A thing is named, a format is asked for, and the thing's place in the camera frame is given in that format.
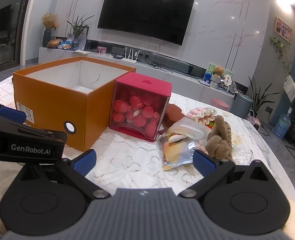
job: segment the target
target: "pink chair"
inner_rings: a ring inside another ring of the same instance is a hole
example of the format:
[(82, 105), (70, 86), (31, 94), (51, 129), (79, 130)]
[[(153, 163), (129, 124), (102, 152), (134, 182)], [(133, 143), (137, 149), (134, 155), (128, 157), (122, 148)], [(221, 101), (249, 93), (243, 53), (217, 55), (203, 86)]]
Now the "pink chair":
[(217, 108), (225, 110), (225, 111), (227, 111), (230, 108), (230, 106), (227, 103), (225, 103), (222, 100), (217, 99), (217, 98), (211, 99), (211, 106), (217, 107)]

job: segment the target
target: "blue gripper pad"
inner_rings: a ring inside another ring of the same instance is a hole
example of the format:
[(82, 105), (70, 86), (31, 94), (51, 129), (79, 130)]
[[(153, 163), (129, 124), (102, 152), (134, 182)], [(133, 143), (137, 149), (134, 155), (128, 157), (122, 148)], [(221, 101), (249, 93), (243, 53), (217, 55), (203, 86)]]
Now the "blue gripper pad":
[(212, 157), (201, 153), (200, 151), (195, 151), (193, 153), (193, 165), (198, 170), (203, 177), (209, 175), (212, 171), (215, 171), (218, 167), (218, 161), (214, 160)]
[(96, 164), (96, 152), (92, 149), (89, 149), (80, 156), (73, 159), (72, 163), (73, 169), (85, 177)]
[(0, 107), (0, 116), (18, 123), (24, 123), (26, 120), (26, 114), (24, 112), (6, 106)]

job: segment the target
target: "television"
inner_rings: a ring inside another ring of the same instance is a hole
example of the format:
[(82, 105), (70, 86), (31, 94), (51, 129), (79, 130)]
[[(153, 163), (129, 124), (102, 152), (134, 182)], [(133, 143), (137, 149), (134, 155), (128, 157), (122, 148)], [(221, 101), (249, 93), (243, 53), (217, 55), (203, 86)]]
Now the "television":
[(97, 28), (182, 45), (194, 0), (104, 0)]

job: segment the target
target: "trash can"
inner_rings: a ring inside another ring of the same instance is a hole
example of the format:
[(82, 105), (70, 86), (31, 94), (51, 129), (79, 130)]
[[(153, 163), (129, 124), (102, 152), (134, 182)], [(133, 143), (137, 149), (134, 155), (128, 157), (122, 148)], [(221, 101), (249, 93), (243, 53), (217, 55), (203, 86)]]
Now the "trash can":
[(237, 96), (235, 97), (235, 101), (231, 107), (230, 112), (240, 118), (246, 119), (246, 116), (248, 115), (249, 109), (252, 105), (253, 100), (250, 97), (242, 93), (237, 93)]

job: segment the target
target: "orange box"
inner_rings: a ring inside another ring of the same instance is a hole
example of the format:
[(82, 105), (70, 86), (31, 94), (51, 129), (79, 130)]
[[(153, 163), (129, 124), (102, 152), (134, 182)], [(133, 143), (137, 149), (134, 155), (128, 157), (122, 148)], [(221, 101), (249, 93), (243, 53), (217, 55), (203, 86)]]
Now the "orange box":
[(109, 125), (115, 80), (135, 68), (73, 57), (13, 74), (16, 108), (38, 129), (67, 132), (67, 145), (88, 150)]

